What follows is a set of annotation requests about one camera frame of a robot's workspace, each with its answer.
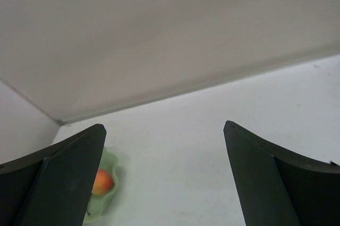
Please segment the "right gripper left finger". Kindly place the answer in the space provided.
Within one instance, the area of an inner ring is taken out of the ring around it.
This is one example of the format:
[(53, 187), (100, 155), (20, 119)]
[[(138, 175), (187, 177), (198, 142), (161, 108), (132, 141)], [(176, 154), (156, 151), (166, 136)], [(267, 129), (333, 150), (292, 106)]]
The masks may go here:
[(102, 124), (1, 164), (1, 225), (82, 225), (104, 149)]

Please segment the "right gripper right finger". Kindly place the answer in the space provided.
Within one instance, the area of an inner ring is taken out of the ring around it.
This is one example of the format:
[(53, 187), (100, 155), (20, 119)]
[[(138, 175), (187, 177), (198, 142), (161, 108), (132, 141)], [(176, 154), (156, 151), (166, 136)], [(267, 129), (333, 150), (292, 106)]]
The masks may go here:
[(305, 157), (232, 121), (227, 154), (246, 225), (339, 225), (339, 165)]

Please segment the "red-orange fake peach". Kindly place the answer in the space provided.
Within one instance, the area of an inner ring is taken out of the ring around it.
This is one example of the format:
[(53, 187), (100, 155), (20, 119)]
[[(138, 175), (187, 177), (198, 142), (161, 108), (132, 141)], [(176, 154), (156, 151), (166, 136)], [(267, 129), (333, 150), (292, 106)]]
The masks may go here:
[(113, 186), (111, 175), (103, 169), (98, 169), (91, 193), (97, 196), (105, 195)]

